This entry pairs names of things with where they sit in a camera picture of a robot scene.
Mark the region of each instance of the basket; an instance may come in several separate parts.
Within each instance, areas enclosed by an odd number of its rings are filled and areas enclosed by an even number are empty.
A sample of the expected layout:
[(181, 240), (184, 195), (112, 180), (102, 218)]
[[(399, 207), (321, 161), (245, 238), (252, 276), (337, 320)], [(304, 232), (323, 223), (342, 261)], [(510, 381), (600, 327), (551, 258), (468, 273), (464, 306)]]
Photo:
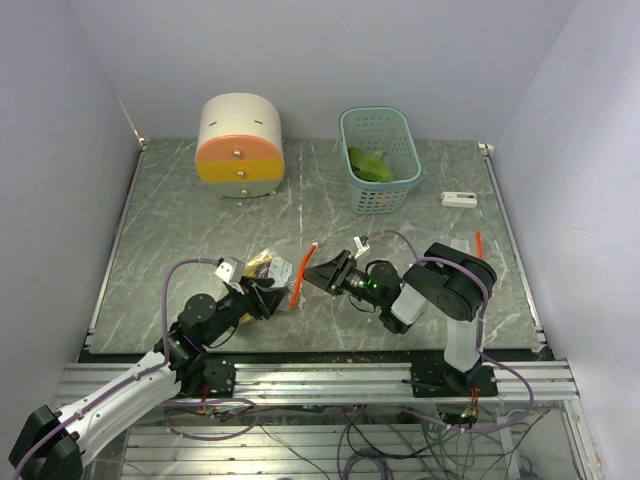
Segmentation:
[[(363, 214), (398, 211), (409, 190), (420, 183), (423, 175), (404, 114), (391, 107), (351, 108), (340, 115), (340, 139), (353, 210)], [(381, 153), (393, 180), (367, 182), (356, 177), (349, 161), (349, 147)]]

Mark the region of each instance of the white wall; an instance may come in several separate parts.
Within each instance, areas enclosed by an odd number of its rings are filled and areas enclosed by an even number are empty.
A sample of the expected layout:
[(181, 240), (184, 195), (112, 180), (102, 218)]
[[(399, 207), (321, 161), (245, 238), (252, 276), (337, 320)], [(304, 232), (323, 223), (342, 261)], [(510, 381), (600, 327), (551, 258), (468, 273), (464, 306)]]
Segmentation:
[(640, 2), (581, 0), (495, 154), (556, 356), (612, 479), (638, 478)]
[(64, 0), (0, 5), (0, 477), (82, 346), (139, 144)]
[(141, 135), (197, 136), (211, 97), (249, 91), (288, 136), (336, 138), (393, 105), (420, 138), (493, 143), (575, 0), (71, 0)]

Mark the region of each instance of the basket rim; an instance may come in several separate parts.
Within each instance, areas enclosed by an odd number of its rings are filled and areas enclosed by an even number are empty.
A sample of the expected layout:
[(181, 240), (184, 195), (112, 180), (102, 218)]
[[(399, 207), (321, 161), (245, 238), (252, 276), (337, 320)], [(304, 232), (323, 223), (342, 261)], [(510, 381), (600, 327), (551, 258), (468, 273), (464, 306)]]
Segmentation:
[[(365, 182), (364, 180), (359, 179), (355, 175), (355, 173), (353, 173), (353, 169), (351, 168), (351, 162), (349, 161), (349, 152), (347, 151), (347, 144), (345, 141), (344, 123), (343, 123), (344, 116), (347, 113), (357, 111), (357, 110), (374, 110), (374, 109), (390, 110), (400, 115), (400, 118), (402, 119), (402, 122), (404, 123), (404, 126), (407, 129), (407, 132), (409, 133), (409, 142), (411, 144), (411, 150), (418, 164), (418, 173), (416, 173), (413, 177), (408, 178), (406, 180), (392, 180), (391, 182)], [(389, 107), (386, 105), (348, 108), (340, 114), (340, 117), (338, 119), (338, 125), (340, 127), (340, 143), (342, 144), (340, 148), (342, 150), (342, 157), (344, 158), (344, 161), (347, 164), (347, 171), (349, 172), (349, 180), (352, 183), (354, 183), (355, 185), (363, 189), (376, 190), (376, 191), (383, 191), (383, 190), (388, 191), (388, 190), (396, 190), (397, 188), (403, 188), (403, 189), (413, 188), (420, 182), (420, 180), (422, 179), (422, 176), (424, 175), (422, 163), (420, 162), (420, 157), (418, 156), (418, 152), (416, 151), (416, 145), (413, 141), (413, 137), (411, 136), (411, 130), (409, 129), (409, 122), (407, 122), (407, 117), (405, 116), (404, 113), (402, 113), (402, 111), (398, 110), (395, 107)]]

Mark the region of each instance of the marble surface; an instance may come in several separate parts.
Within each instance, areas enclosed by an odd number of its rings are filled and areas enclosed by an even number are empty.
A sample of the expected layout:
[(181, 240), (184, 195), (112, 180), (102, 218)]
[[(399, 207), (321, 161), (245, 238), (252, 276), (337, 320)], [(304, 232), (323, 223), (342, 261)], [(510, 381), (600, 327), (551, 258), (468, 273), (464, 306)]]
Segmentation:
[[(403, 208), (386, 215), (358, 215), (350, 208), (347, 179), (335, 140), (290, 140), (286, 174), (273, 197), (218, 198), (194, 168), (195, 139), (152, 139), (142, 157), (122, 236), (100, 305), (93, 353), (134, 353), (160, 338), (160, 291), (165, 272), (188, 257), (234, 256), (249, 260), (264, 249), (297, 265), (311, 242), (320, 243), (311, 263), (326, 261), (352, 238), (399, 229), (424, 252), (442, 242), (475, 253), (482, 232), (485, 260), (498, 281), (491, 300), (486, 345), (535, 348), (531, 311), (486, 166), (477, 144), (416, 142), (425, 175)], [(471, 191), (478, 207), (443, 207), (440, 193)], [(412, 256), (402, 241), (383, 235), (373, 258), (387, 258), (403, 273)], [(219, 298), (221, 283), (207, 265), (179, 269), (170, 288), (170, 322), (200, 292)], [(356, 311), (346, 295), (333, 300), (304, 284), (301, 309), (242, 324), (223, 349), (229, 351), (354, 351), (444, 348), (445, 316), (430, 307), (406, 335), (387, 332), (377, 315)]]

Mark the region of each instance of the green object in basket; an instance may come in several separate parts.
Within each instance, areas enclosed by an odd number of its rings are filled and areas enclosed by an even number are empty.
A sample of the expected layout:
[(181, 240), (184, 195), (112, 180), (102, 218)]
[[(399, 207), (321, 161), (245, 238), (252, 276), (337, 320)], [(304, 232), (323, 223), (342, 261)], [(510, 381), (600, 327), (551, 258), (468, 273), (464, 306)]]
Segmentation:
[(393, 180), (391, 169), (382, 159), (373, 153), (366, 153), (356, 147), (347, 149), (353, 173), (367, 182), (390, 182)]

